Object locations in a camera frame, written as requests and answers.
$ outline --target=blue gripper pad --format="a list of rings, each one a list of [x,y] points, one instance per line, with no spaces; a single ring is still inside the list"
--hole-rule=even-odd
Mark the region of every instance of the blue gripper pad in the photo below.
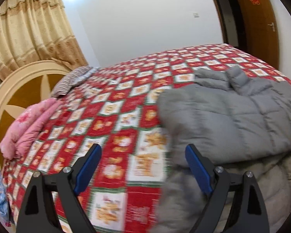
[[[185,148],[185,158],[199,185],[199,188],[206,195],[210,195],[213,192],[210,184],[210,176],[189,145]]]
[[[98,166],[98,163],[101,159],[101,155],[102,155],[101,146],[97,145],[76,177],[76,183],[74,188],[74,193],[76,195],[79,195],[80,193],[85,191]]]

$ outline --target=door handle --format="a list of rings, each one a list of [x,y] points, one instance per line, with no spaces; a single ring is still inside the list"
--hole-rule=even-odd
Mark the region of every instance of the door handle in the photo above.
[[[272,24],[268,24],[269,26],[272,26],[272,28],[273,28],[273,32],[275,32],[275,24],[274,23],[272,23]]]

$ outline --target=headboard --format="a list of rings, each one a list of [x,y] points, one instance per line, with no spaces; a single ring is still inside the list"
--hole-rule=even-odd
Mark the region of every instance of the headboard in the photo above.
[[[30,105],[50,97],[50,92],[70,69],[53,60],[27,64],[0,85],[0,142],[11,123]],[[0,152],[0,169],[3,156]]]

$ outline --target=pink pillow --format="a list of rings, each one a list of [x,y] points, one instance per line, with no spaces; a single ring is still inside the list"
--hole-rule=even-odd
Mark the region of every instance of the pink pillow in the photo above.
[[[5,158],[13,159],[15,156],[15,143],[33,122],[50,106],[56,102],[56,98],[49,98],[40,103],[29,106],[8,128],[4,138],[0,142],[0,150]]]
[[[17,157],[22,157],[27,151],[29,151],[31,145],[38,137],[45,123],[50,119],[50,117],[60,105],[60,101],[54,103],[20,137],[20,139],[15,144]]]

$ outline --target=gold curtain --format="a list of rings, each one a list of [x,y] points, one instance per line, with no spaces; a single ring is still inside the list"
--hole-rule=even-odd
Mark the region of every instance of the gold curtain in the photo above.
[[[5,0],[0,6],[0,79],[39,60],[87,65],[62,0]]]

